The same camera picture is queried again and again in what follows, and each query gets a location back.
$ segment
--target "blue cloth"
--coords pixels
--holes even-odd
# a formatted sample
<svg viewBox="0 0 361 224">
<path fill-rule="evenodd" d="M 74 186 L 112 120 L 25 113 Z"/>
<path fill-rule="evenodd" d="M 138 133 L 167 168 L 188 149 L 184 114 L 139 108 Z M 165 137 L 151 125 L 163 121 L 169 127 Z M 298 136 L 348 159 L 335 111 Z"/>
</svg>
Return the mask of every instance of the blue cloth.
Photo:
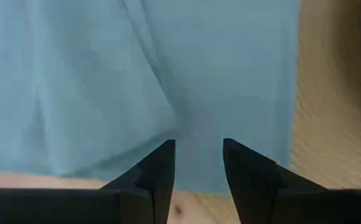
<svg viewBox="0 0 361 224">
<path fill-rule="evenodd" d="M 287 166 L 298 0 L 0 0 L 0 171 L 111 180 L 167 138 L 227 192 L 222 138 Z"/>
</svg>

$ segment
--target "light blue fabric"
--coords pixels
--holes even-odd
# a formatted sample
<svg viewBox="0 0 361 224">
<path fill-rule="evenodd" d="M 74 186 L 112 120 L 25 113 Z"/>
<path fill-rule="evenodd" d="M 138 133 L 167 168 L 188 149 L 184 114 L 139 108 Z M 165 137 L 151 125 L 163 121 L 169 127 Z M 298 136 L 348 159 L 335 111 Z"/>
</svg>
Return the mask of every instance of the light blue fabric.
<svg viewBox="0 0 361 224">
<path fill-rule="evenodd" d="M 287 166 L 298 9 L 0 0 L 0 171 L 111 180 L 167 138 L 178 189 L 228 191 L 222 138 Z"/>
</svg>

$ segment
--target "wooden floor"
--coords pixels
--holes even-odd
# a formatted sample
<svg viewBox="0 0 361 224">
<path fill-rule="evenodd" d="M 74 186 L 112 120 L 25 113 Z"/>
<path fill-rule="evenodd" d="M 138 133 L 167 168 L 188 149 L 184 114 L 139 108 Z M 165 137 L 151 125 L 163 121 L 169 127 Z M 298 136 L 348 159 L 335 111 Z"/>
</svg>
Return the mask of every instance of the wooden floor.
<svg viewBox="0 0 361 224">
<path fill-rule="evenodd" d="M 361 188 L 361 0 L 302 0 L 292 169 L 330 188 Z M 218 223 L 232 200 L 196 195 Z"/>
</svg>

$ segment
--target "wooden surface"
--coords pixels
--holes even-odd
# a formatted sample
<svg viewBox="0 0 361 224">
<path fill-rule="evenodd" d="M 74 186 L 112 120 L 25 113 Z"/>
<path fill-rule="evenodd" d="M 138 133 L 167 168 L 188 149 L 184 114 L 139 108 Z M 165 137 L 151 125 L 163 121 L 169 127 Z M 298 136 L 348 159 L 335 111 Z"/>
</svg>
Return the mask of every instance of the wooden surface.
<svg viewBox="0 0 361 224">
<path fill-rule="evenodd" d="M 330 188 L 361 188 L 361 0 L 302 0 L 295 172 Z M 232 200 L 196 195 L 217 223 Z"/>
</svg>

